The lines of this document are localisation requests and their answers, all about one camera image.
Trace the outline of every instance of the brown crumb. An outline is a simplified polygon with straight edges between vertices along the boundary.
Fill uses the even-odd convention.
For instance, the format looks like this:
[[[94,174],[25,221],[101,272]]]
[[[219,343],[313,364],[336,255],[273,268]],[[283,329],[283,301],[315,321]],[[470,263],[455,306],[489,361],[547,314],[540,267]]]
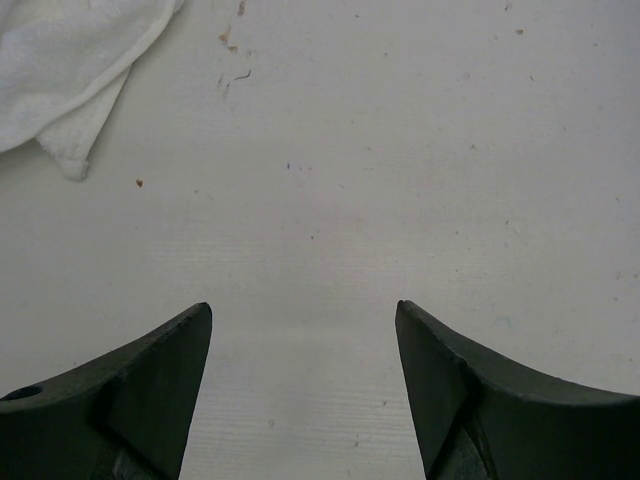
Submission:
[[[231,35],[231,26],[227,27],[227,30],[218,37],[218,40],[220,40],[222,44],[226,46],[229,42],[229,35]]]

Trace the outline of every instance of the stained surface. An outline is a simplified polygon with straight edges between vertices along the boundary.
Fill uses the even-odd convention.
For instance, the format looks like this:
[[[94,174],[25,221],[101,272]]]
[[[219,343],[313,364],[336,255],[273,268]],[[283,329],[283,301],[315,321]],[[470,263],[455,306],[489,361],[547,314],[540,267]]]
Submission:
[[[239,3],[187,2],[85,183],[0,156],[0,395],[208,301],[184,479],[420,479],[401,298],[640,393],[637,2]]]

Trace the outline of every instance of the black robotic claw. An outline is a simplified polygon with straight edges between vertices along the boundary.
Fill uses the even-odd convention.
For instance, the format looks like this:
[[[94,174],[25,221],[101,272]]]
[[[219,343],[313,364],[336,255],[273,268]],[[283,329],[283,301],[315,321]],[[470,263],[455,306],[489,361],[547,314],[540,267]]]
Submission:
[[[640,478],[640,397],[532,370],[410,302],[396,330],[428,479]]]
[[[0,399],[0,479],[177,479],[211,338],[199,304]]]

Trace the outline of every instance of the folded cloth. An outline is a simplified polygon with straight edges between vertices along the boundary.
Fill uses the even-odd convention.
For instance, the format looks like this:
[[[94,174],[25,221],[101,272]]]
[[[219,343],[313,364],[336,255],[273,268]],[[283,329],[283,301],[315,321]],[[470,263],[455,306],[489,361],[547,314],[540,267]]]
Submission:
[[[0,0],[0,152],[36,138],[82,180],[131,64],[183,1]]]

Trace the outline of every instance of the stain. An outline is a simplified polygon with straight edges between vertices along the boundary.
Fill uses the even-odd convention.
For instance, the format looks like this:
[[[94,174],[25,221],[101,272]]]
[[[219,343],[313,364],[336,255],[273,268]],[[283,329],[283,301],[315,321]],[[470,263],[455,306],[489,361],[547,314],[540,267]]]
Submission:
[[[251,76],[251,70],[249,70],[249,72],[246,75],[241,75],[239,77],[236,77],[233,79],[233,81],[235,82],[236,80],[244,80],[245,78],[249,78]]]
[[[229,43],[229,35],[231,35],[231,25],[229,25],[227,30],[218,37],[218,40],[220,40],[225,47]]]
[[[513,324],[511,323],[511,318],[510,317],[506,317],[506,316],[496,317],[496,320],[493,323],[494,323],[494,325],[499,326],[499,327],[513,328]]]

